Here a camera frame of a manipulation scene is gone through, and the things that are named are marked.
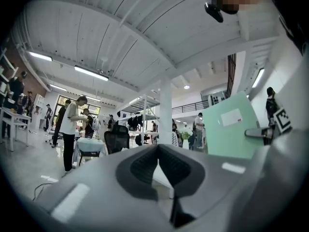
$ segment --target black mesh chair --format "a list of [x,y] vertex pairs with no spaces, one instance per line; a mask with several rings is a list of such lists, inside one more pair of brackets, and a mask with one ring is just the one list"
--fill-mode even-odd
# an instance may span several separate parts
[[114,125],[112,131],[104,133],[108,154],[120,152],[122,148],[129,148],[129,131],[125,126]]

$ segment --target brick wall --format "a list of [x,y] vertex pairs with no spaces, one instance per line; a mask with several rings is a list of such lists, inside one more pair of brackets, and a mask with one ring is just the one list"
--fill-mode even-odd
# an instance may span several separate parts
[[[15,76],[20,75],[22,71],[27,71],[28,73],[26,79],[24,79],[24,93],[27,94],[28,91],[32,91],[33,98],[35,98],[36,94],[40,94],[45,97],[47,92],[46,89],[41,86],[37,79],[35,79],[35,77],[27,69],[11,39],[6,44],[2,44],[2,48],[4,49],[5,47],[7,48],[5,52],[6,57],[11,63],[18,67],[18,71]],[[4,69],[3,75],[5,77],[9,78],[12,76],[12,70],[7,69],[6,67],[4,67]]]

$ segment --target man in white t-shirt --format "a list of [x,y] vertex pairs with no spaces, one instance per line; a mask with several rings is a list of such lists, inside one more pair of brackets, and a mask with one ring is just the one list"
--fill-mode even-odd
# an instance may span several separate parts
[[202,133],[203,133],[203,114],[199,113],[198,116],[194,119],[194,124],[196,127],[197,140],[195,142],[195,148],[201,148],[202,146]]
[[86,117],[78,116],[78,106],[84,106],[87,104],[87,102],[88,101],[86,96],[79,97],[75,102],[72,102],[70,105],[68,105],[62,119],[60,132],[63,134],[63,162],[66,171],[65,174],[70,173],[72,169],[76,122],[79,120],[88,122]]

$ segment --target railing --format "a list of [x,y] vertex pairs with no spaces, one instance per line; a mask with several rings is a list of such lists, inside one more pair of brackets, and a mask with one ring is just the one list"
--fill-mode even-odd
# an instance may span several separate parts
[[226,98],[229,98],[232,94],[232,88],[234,84],[234,76],[236,69],[236,54],[229,55],[227,59],[228,59],[228,80],[227,80]]
[[202,101],[202,102],[200,101],[200,102],[196,102],[196,103],[192,103],[192,104],[188,104],[184,106],[174,107],[172,108],[172,114],[181,114],[181,113],[205,109],[208,107],[209,107],[208,101]]

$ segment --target green board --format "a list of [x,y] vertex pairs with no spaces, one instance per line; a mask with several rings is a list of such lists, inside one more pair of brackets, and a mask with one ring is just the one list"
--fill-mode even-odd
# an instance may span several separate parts
[[[241,122],[224,126],[221,115],[235,109],[240,111]],[[244,134],[247,129],[257,128],[257,117],[244,92],[205,109],[203,120],[210,155],[251,159],[254,151],[264,146],[262,138]]]

